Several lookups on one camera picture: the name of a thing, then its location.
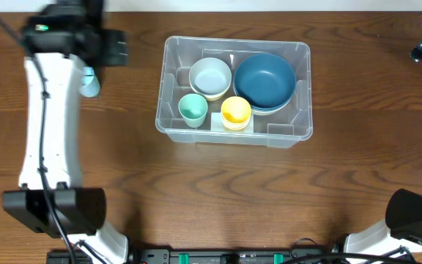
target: green light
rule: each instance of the green light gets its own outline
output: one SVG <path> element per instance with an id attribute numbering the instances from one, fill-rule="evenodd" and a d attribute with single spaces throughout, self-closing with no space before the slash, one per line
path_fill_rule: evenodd
<path id="1" fill-rule="evenodd" d="M 37 31 L 47 31 L 48 26 L 46 26 L 46 25 L 35 25 L 35 30 L 37 30 Z"/>

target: green tape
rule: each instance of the green tape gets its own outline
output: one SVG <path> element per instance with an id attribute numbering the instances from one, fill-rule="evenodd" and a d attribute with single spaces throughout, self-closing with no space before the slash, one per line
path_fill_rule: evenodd
<path id="1" fill-rule="evenodd" d="M 179 264 L 188 264 L 188 254 L 179 254 Z"/>
<path id="2" fill-rule="evenodd" d="M 273 259 L 275 264 L 281 264 L 284 262 L 284 256 L 282 254 L 275 254 Z"/>

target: cup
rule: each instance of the cup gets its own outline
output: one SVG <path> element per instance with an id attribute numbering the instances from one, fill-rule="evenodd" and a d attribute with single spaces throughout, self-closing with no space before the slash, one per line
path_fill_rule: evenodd
<path id="1" fill-rule="evenodd" d="M 248 101 L 238 96 L 225 99 L 221 106 L 223 125 L 232 130 L 240 130 L 248 125 L 252 108 Z"/>
<path id="2" fill-rule="evenodd" d="M 197 128 L 204 123 L 208 103 L 201 95 L 189 94 L 180 99 L 179 112 L 189 127 Z"/>
<path id="3" fill-rule="evenodd" d="M 191 89 L 206 100 L 217 100 L 229 89 L 232 82 L 231 69 L 220 59 L 200 59 L 190 69 Z"/>

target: wooden table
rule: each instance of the wooden table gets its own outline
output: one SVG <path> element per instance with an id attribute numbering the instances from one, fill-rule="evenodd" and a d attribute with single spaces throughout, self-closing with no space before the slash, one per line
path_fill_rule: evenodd
<path id="1" fill-rule="evenodd" d="M 29 14 L 5 14 L 20 28 Z M 83 99 L 86 186 L 135 241 L 174 248 L 329 244 L 384 217 L 394 191 L 422 194 L 422 12 L 112 13 L 130 64 Z M 314 135 L 288 150 L 176 144 L 155 128 L 163 44 L 171 35 L 303 41 L 311 47 Z M 1 209 L 18 187 L 26 139 L 22 49 L 0 29 L 0 263 L 44 263 L 60 240 Z"/>

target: yellow cup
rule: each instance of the yellow cup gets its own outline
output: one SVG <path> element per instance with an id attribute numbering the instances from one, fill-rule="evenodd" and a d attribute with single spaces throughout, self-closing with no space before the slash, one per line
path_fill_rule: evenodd
<path id="1" fill-rule="evenodd" d="M 223 125 L 232 130 L 243 129 L 250 121 L 252 108 L 246 99 L 232 96 L 225 99 L 221 106 Z"/>

